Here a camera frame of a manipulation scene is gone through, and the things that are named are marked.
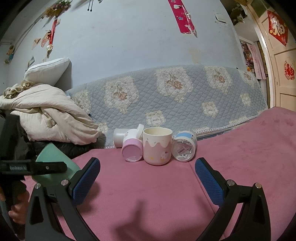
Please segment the person's left hand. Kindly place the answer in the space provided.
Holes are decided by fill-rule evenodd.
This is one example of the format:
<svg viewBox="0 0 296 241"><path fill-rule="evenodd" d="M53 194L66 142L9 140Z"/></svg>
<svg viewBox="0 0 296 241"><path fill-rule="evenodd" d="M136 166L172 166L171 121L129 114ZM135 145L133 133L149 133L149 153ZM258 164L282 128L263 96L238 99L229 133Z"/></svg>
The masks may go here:
<svg viewBox="0 0 296 241"><path fill-rule="evenodd" d="M13 222L19 225L24 225L26 222L29 197L30 194L27 190L24 193L18 195L17 204L13 205L11 207L11 211L9 211L9 217L13 220Z"/></svg>

